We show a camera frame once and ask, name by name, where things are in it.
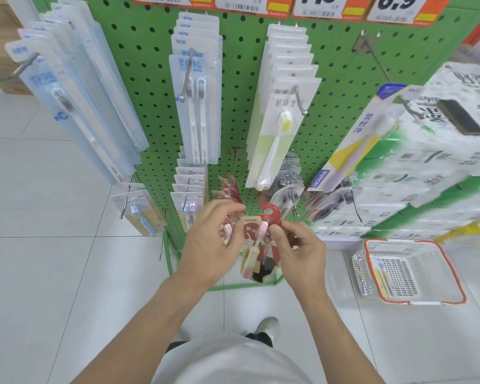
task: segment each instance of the shopping basket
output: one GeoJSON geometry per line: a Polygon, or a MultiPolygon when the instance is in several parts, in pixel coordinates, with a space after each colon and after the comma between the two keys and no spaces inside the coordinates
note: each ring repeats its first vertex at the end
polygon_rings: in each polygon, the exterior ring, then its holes
{"type": "Polygon", "coordinates": [[[410,305],[467,301],[450,260],[432,241],[365,239],[352,264],[363,297],[410,305]]]}

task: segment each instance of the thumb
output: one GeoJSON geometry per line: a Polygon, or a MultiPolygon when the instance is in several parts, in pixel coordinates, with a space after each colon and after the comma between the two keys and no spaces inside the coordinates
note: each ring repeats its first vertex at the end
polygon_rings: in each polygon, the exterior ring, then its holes
{"type": "Polygon", "coordinates": [[[228,256],[237,257],[240,253],[240,249],[243,245],[243,221],[238,219],[238,221],[233,226],[233,232],[231,232],[231,237],[228,243],[228,256]]]}
{"type": "Polygon", "coordinates": [[[284,258],[285,256],[291,255],[293,253],[292,247],[290,246],[285,231],[282,230],[281,226],[270,225],[269,231],[273,240],[277,244],[277,247],[279,248],[281,257],[284,258]]]}

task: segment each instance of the forearm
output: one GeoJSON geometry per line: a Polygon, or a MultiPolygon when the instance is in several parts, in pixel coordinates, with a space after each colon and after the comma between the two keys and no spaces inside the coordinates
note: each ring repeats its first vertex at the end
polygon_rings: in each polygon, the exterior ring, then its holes
{"type": "Polygon", "coordinates": [[[384,384],[341,320],[325,288],[299,299],[329,384],[384,384]]]}
{"type": "Polygon", "coordinates": [[[177,274],[167,278],[71,384],[149,384],[172,337],[203,293],[177,274]]]}

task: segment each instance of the black phone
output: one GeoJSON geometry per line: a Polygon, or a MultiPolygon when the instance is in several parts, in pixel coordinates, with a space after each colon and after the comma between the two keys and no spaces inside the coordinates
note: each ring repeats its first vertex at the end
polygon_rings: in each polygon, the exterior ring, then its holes
{"type": "Polygon", "coordinates": [[[462,135],[480,136],[480,125],[460,103],[455,100],[439,100],[437,107],[462,135]]]}

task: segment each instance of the green pegboard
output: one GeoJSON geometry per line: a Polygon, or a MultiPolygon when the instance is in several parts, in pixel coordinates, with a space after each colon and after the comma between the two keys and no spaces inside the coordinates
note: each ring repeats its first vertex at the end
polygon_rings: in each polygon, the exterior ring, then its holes
{"type": "MultiPolygon", "coordinates": [[[[34,0],[43,5],[57,0],[34,0]]],[[[131,100],[150,142],[137,167],[160,209],[166,213],[167,232],[181,249],[185,233],[170,197],[174,168],[182,145],[175,107],[168,56],[170,36],[181,9],[136,5],[128,0],[85,0],[100,22],[131,100]]],[[[211,12],[218,16],[224,37],[222,154],[209,166],[209,187],[219,189],[218,175],[231,171],[229,147],[245,150],[254,94],[267,26],[277,20],[239,13],[211,12]]],[[[307,27],[313,45],[317,76],[322,78],[309,114],[292,144],[300,155],[302,176],[309,182],[361,114],[384,76],[370,55],[352,48],[361,30],[382,31],[374,51],[393,82],[423,84],[480,22],[480,0],[452,0],[438,21],[429,28],[375,23],[351,23],[326,19],[287,19],[307,27]]],[[[248,213],[259,213],[257,192],[244,188],[247,178],[245,154],[237,156],[234,175],[248,213]]],[[[301,218],[304,210],[299,208],[301,218]]]]}

